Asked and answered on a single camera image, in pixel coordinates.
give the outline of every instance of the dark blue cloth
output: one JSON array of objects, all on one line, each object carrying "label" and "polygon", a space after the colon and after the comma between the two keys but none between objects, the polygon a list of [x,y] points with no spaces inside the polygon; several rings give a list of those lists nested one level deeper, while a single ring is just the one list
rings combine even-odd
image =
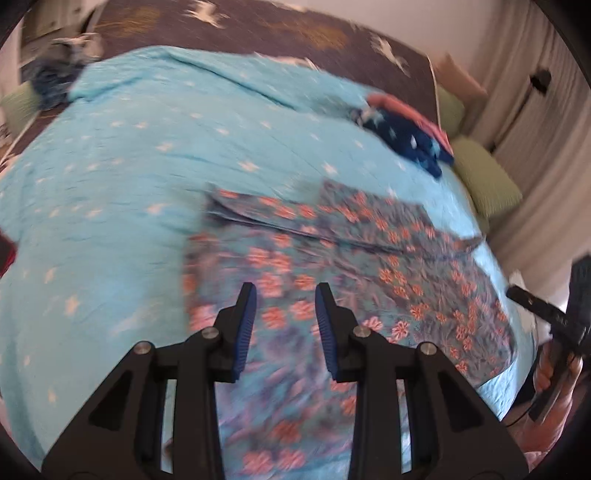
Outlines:
[{"label": "dark blue cloth", "polygon": [[70,86],[83,68],[82,64],[41,60],[31,81],[33,88],[41,96],[41,110],[49,110],[64,103]]},{"label": "dark blue cloth", "polygon": [[417,163],[436,179],[441,177],[438,161],[453,164],[453,156],[435,138],[402,115],[369,108],[353,110],[351,118],[360,127],[376,133],[397,154]]}]

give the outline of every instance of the bed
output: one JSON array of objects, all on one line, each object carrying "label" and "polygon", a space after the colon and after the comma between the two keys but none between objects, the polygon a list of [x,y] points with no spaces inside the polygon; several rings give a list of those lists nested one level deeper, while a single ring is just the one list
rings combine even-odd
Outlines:
[{"label": "bed", "polygon": [[[431,63],[413,48],[352,22],[281,3],[220,0],[210,5],[214,9],[212,17],[199,14],[204,7],[194,0],[109,0],[95,28],[105,41],[103,57],[108,59],[135,48],[170,45],[309,59],[327,72],[398,95],[438,124]],[[215,19],[217,26],[210,23]],[[374,49],[372,45],[377,47],[380,38],[388,42],[392,55],[401,59],[408,75]],[[14,153],[22,152],[64,108],[42,112]]]},{"label": "bed", "polygon": [[[314,203],[328,178],[420,204],[442,231],[479,233],[451,169],[435,181],[348,119],[370,91],[257,55],[178,47],[141,48],[85,70],[72,104],[0,180],[0,226],[19,247],[0,281],[2,395],[15,440],[35,464],[131,345],[187,337],[183,251],[203,226],[211,184]],[[503,295],[506,282],[486,244],[473,257],[515,341],[512,364],[478,389],[502,417],[535,345]],[[405,445],[408,458],[408,438]],[[245,474],[246,453],[225,449],[230,478]],[[252,461],[264,468],[250,473],[276,472],[264,457]],[[282,475],[344,478],[347,466],[343,445],[330,461]]]}]

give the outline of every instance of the dark blue blanket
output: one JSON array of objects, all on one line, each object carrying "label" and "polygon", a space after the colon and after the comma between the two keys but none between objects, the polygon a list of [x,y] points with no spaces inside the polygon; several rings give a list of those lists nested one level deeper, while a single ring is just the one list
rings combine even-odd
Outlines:
[{"label": "dark blue blanket", "polygon": [[436,179],[441,177],[438,161],[453,164],[453,157],[412,120],[383,109],[355,109],[351,118],[360,127],[376,133],[397,154],[417,163]]}]

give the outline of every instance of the light blue bedsheet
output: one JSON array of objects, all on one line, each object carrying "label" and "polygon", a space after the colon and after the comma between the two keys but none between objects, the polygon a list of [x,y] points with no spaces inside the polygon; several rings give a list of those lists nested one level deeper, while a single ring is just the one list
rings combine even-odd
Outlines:
[{"label": "light blue bedsheet", "polygon": [[[200,228],[206,183],[313,203],[328,176],[422,203],[439,229],[477,232],[451,170],[435,181],[347,120],[368,91],[272,60],[174,47],[84,72],[72,106],[0,183],[0,227],[19,249],[0,281],[0,387],[36,464],[136,341],[187,336],[183,248]],[[535,346],[488,247],[475,255],[517,338],[518,360],[480,389],[502,416]]]}]

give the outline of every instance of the green pillow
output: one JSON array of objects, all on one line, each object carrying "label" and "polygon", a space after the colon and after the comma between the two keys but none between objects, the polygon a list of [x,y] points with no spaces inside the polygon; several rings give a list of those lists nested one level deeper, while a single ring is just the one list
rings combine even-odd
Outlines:
[{"label": "green pillow", "polygon": [[463,135],[452,141],[453,169],[485,219],[505,213],[522,199],[519,187],[480,144]]},{"label": "green pillow", "polygon": [[0,99],[8,131],[14,140],[35,117],[40,105],[41,97],[33,89],[31,82],[19,85],[13,92]]},{"label": "green pillow", "polygon": [[460,132],[460,125],[464,120],[466,108],[462,101],[437,84],[437,98],[439,99],[439,117],[441,128],[451,139]]}]

